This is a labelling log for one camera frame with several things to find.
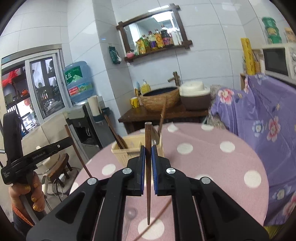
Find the reddish brown wooden chopstick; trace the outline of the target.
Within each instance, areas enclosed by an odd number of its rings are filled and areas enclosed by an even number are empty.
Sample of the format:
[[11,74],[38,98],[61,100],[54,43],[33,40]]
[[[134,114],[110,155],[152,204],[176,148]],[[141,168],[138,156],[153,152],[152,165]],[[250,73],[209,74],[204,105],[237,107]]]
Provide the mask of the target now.
[[77,155],[79,161],[81,162],[81,165],[83,166],[83,168],[84,168],[84,170],[86,171],[86,173],[88,174],[88,176],[89,176],[90,178],[92,178],[93,176],[92,176],[92,174],[90,173],[90,171],[88,170],[87,166],[85,165],[85,163],[84,163],[84,161],[83,161],[83,159],[82,159],[82,157],[81,157],[81,154],[79,153],[79,150],[78,150],[78,148],[77,148],[77,146],[76,146],[76,144],[75,144],[75,141],[74,141],[74,139],[72,138],[72,135],[71,135],[71,132],[70,132],[69,126],[68,126],[68,125],[64,125],[64,126],[65,126],[65,129],[66,129],[66,132],[67,132],[68,136],[73,140],[73,144],[72,144],[72,146],[73,146],[73,148],[74,148],[74,151],[75,151],[75,153],[76,153],[76,155]]

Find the pink polka dot tablecloth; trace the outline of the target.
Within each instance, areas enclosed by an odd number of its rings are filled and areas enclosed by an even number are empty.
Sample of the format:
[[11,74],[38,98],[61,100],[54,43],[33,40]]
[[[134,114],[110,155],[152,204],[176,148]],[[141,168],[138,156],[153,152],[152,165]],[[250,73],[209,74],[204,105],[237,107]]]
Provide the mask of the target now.
[[[164,155],[191,178],[209,177],[258,223],[263,224],[268,208],[269,184],[262,161],[255,151],[233,133],[197,123],[168,123],[162,128]],[[151,222],[170,200],[152,196]],[[147,199],[128,197],[126,207],[137,210],[127,240],[134,240],[147,226]],[[139,240],[174,240],[173,208]]]

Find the water dispenser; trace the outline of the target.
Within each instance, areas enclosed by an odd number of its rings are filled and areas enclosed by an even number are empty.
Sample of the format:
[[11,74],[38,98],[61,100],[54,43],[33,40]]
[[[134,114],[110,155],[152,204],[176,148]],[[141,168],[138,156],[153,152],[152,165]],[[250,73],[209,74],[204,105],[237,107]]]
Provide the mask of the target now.
[[65,111],[64,116],[71,135],[87,160],[115,141],[105,119],[99,123],[94,121],[87,99]]

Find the beige perforated utensil holder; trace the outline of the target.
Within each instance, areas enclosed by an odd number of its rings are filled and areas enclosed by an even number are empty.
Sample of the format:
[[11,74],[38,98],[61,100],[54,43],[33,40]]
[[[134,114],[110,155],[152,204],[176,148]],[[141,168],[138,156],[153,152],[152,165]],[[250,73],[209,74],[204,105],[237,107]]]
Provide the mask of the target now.
[[143,133],[138,135],[128,135],[123,137],[123,140],[127,144],[127,149],[120,149],[117,142],[111,145],[111,152],[117,158],[119,163],[126,166],[128,160],[134,157],[138,157],[140,154],[141,146],[144,146],[145,137]]

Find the stainless steel spoon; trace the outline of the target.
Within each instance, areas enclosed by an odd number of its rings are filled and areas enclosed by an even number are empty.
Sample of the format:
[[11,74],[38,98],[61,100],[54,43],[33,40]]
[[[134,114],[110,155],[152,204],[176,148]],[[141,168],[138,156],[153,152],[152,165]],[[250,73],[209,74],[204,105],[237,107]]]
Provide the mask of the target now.
[[158,133],[152,133],[152,143],[153,145],[159,144],[159,135]]

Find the paper cup stack holder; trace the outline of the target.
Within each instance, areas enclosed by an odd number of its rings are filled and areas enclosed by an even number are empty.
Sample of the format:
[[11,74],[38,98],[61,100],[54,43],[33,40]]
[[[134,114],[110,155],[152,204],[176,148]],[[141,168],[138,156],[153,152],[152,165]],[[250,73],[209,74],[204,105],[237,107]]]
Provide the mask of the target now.
[[87,100],[96,123],[103,121],[105,116],[110,115],[110,109],[105,106],[102,96],[93,95]]

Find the blue water bottle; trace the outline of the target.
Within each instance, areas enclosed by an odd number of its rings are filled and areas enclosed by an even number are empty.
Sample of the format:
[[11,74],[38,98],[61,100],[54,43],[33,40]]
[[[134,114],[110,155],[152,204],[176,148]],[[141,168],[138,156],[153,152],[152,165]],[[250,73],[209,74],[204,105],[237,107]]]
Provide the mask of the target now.
[[94,95],[90,68],[85,61],[66,66],[64,77],[72,103],[82,102]]

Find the white and brown rice cooker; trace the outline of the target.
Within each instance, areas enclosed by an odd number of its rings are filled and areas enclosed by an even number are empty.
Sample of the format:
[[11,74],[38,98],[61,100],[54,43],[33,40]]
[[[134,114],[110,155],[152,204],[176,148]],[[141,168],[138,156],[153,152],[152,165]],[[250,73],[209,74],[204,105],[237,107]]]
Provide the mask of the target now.
[[211,103],[211,90],[202,81],[189,81],[179,87],[182,104],[188,111],[206,110]]

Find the purple floral cloth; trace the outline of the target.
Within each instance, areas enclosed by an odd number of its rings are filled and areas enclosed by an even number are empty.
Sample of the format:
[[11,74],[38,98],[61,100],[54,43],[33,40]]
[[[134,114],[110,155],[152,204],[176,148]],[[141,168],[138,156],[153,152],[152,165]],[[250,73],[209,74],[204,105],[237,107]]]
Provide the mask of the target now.
[[211,114],[263,162],[269,182],[265,224],[283,225],[295,208],[295,88],[264,74],[243,90],[218,89]]

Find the yellow mug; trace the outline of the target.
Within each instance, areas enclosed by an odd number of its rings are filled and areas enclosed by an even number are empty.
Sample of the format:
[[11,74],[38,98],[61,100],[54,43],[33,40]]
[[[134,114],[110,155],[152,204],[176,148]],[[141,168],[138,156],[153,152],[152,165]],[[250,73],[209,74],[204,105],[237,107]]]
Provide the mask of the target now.
[[138,108],[140,107],[139,99],[137,96],[133,97],[130,99],[130,104],[133,108]]

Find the woven basket sink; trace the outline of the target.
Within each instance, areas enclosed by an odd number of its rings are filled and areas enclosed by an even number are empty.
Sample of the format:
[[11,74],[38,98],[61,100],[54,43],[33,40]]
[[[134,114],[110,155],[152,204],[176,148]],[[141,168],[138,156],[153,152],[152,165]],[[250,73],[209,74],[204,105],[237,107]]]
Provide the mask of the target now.
[[161,111],[164,104],[166,108],[172,108],[180,102],[178,87],[166,87],[155,89],[139,96],[140,102],[148,111]]

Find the bronze faucet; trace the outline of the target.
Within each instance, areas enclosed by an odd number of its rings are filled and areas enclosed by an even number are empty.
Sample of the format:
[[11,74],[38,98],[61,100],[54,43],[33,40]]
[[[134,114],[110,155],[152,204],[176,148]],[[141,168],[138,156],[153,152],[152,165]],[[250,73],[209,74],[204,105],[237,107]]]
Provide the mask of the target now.
[[172,81],[175,82],[175,85],[177,87],[180,87],[180,85],[181,85],[180,76],[178,75],[177,71],[173,72],[173,77],[168,79],[168,82],[172,82]]

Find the yellow paper roll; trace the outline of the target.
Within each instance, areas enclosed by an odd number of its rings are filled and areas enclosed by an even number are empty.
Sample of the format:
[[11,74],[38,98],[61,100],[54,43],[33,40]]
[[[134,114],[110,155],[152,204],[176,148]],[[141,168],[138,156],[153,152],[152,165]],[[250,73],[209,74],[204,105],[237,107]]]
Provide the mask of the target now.
[[255,63],[250,40],[248,38],[241,38],[240,40],[245,58],[246,73],[247,75],[255,75]]

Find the white microwave oven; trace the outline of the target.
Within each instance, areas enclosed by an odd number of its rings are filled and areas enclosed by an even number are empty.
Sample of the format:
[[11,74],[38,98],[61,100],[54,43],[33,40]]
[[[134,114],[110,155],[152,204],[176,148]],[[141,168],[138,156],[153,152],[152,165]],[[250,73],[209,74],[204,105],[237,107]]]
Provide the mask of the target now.
[[295,43],[262,46],[265,74],[295,85]]

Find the green stacked containers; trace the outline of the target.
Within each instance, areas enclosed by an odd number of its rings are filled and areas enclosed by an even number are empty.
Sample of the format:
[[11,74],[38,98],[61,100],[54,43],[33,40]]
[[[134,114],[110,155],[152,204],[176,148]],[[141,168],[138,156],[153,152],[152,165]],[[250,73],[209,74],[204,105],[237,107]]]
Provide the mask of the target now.
[[271,17],[263,17],[261,20],[267,32],[268,41],[271,44],[281,44],[282,39],[280,37],[279,29],[276,26],[276,21]]

